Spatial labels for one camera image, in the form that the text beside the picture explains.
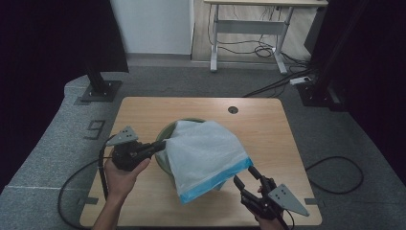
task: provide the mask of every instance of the table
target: table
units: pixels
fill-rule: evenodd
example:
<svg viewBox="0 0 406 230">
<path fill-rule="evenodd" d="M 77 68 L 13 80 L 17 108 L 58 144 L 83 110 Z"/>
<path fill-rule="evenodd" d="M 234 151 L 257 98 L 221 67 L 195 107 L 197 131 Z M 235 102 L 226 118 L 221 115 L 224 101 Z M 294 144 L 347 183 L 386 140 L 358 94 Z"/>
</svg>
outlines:
<svg viewBox="0 0 406 230">
<path fill-rule="evenodd" d="M 229 107 L 237 113 L 229 112 Z M 213 120 L 231 130 L 245 147 L 256 168 L 283 183 L 310 213 L 303 217 L 292 213 L 297 225 L 318 225 L 322 222 L 319 208 L 305 204 L 314 199 L 302 159 L 289 124 L 278 99 L 234 98 L 143 98 L 130 97 L 122 101 L 111 134 L 131 126 L 143 143 L 153 142 L 169 123 L 182 118 Z M 238 174 L 246 189 L 254 193 L 259 182 L 244 171 Z M 105 203 L 98 174 L 89 197 L 97 204 L 86 204 L 80 223 L 92 226 Z M 291 224 L 289 215 L 284 219 Z M 232 180 L 218 191 L 210 191 L 186 205 L 181 205 L 169 177 L 155 158 L 142 172 L 134 190 L 128 196 L 119 219 L 120 226 L 255 226 L 258 223 L 240 204 L 240 194 Z"/>
<path fill-rule="evenodd" d="M 250 34 L 250 35 L 280 35 L 278 44 L 272 49 L 275 61 L 281 74 L 287 74 L 284 66 L 281 49 L 289 28 L 290 19 L 295 7 L 326 7 L 327 0 L 204 0 L 205 3 L 215 5 L 213 33 L 214 41 L 212 45 L 212 56 L 210 69 L 217 71 L 217 34 Z M 287 17 L 284 21 L 242 21 L 242 20 L 219 20 L 219 5 L 244 5 L 244 6 L 279 6 L 289 7 Z"/>
</svg>

